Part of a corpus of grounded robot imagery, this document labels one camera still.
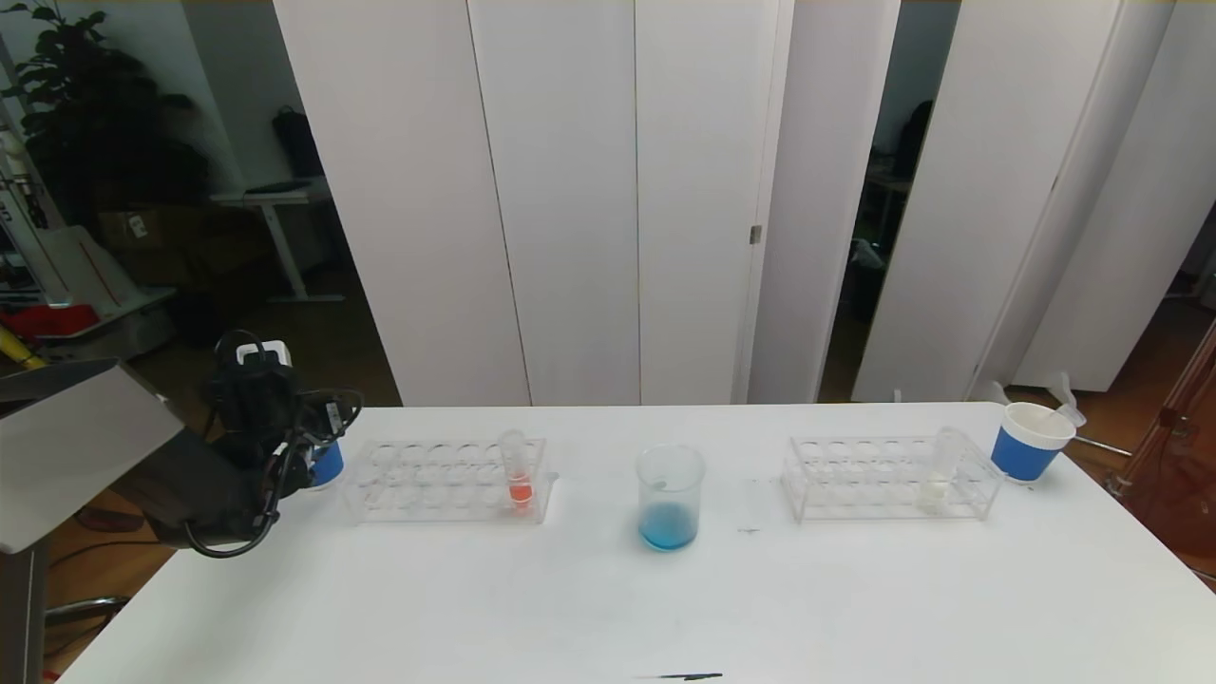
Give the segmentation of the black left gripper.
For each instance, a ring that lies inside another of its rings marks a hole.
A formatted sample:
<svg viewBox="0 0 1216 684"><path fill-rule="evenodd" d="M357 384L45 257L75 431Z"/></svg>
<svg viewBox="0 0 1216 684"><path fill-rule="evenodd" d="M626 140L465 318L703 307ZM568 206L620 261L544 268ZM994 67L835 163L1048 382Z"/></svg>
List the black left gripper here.
<svg viewBox="0 0 1216 684"><path fill-rule="evenodd" d="M302 433L308 439L338 439L353 421L353 394L303 394Z"/></svg>

